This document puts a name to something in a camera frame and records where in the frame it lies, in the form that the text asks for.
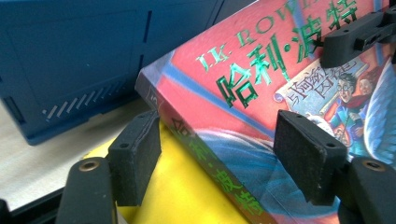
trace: book cover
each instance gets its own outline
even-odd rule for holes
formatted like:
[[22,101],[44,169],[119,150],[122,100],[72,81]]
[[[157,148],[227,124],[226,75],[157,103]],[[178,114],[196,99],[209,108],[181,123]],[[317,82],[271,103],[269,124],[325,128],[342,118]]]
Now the book cover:
[[323,36],[388,3],[257,1],[143,68],[135,89],[252,223],[338,223],[338,200],[306,202],[276,159],[276,114],[307,116],[350,159],[393,164],[389,46],[339,67],[319,62]]

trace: wooden surface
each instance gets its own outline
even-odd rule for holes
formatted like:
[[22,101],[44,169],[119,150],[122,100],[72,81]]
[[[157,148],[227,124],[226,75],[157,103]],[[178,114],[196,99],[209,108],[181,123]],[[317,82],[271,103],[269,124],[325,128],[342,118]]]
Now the wooden surface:
[[147,110],[138,99],[32,147],[0,105],[0,198],[14,210],[63,187],[74,163],[117,137],[135,115]]

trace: glasses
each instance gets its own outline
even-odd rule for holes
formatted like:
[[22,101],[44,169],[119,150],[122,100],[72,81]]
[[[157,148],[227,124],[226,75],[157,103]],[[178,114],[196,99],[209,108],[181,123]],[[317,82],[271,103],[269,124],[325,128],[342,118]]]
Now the glasses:
[[348,91],[352,86],[337,86],[338,91]]

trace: book spine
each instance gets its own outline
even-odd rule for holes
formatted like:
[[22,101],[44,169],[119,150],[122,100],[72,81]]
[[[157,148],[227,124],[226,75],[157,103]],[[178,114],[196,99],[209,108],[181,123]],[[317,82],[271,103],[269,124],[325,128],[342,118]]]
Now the book spine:
[[251,223],[276,223],[274,218],[263,209],[259,201],[250,194],[210,147],[196,134],[188,122],[177,112],[177,109],[166,100],[166,96],[157,91],[156,87],[144,75],[144,70],[139,75],[137,83],[139,83],[135,87],[137,92],[153,109],[158,110],[164,124],[181,141],[247,220]]

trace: book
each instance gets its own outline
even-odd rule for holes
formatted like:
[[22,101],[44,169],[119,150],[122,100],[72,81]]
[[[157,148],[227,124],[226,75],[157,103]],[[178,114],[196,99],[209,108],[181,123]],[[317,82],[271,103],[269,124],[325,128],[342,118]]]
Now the book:
[[377,44],[334,68],[319,61],[324,36],[387,6],[257,1],[143,68],[135,89],[250,222],[338,223],[339,201],[306,202],[276,159],[276,115],[307,116],[343,142],[350,159],[393,163],[390,47]]

